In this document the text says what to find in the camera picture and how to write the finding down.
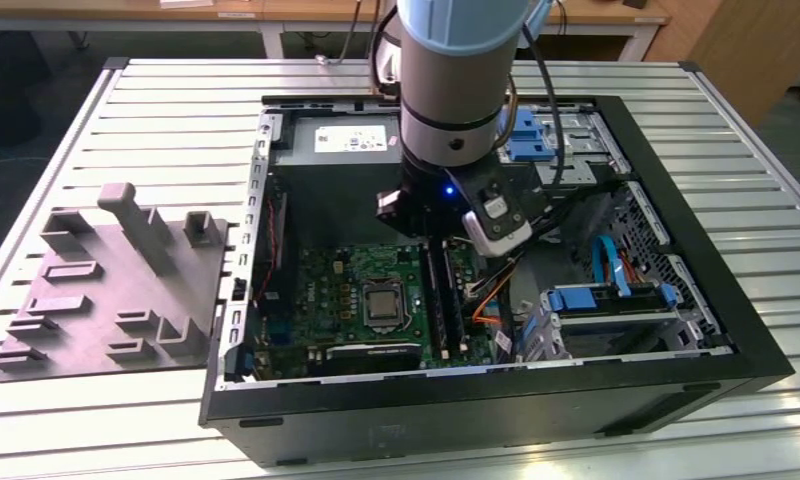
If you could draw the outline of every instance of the slotted aluminum surface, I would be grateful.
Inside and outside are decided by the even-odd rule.
[[[699,74],[675,64],[623,63],[555,63],[551,73],[562,94],[623,97],[798,373],[648,436],[317,465],[288,474],[800,477],[799,186]],[[514,75],[520,93],[543,93],[534,64],[516,64]],[[89,221],[109,222],[89,211],[97,188],[132,181],[139,203],[157,205],[167,219],[207,209],[239,222],[261,97],[366,93],[367,82],[356,61],[320,67],[292,60],[133,60],[124,70],[104,71],[0,252],[0,339],[45,251],[37,233],[48,211],[80,208]],[[228,238],[239,238],[236,228]],[[192,370],[0,385],[0,478],[272,473],[196,425],[203,382],[204,371]]]

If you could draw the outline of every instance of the sticker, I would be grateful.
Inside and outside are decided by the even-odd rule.
[[[315,131],[315,153],[386,151],[384,125],[339,125]]]
[[[253,13],[219,12],[219,18],[255,18]]]
[[[512,340],[507,338],[507,335],[504,335],[504,332],[500,330],[498,331],[498,335],[495,335],[495,343],[498,343],[498,346],[502,347],[502,350],[507,353],[512,351]]]

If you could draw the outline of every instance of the cpu socket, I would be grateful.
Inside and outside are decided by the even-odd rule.
[[[378,332],[391,332],[406,316],[403,283],[371,283],[364,285],[364,325]]]

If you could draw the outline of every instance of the table leg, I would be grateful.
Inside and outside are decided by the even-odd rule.
[[[261,23],[260,29],[261,37],[264,37],[267,58],[284,58],[284,46],[281,45],[284,28],[281,22]]]
[[[635,28],[628,41],[626,42],[626,48],[619,56],[620,62],[642,62],[646,52],[650,50],[650,45],[655,39],[658,33],[658,25],[640,25]]]

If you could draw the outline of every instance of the green circuit board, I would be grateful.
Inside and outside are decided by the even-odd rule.
[[[418,245],[366,245],[300,251],[296,313],[287,326],[291,341],[269,349],[273,376],[305,377],[303,359],[309,348],[356,343],[422,345],[422,368],[491,363],[486,335],[468,339],[464,357],[443,360],[434,355],[419,249]],[[476,279],[474,250],[455,245],[450,256],[458,283]],[[368,288],[380,285],[399,286],[403,323],[375,329],[366,321],[366,294]]]

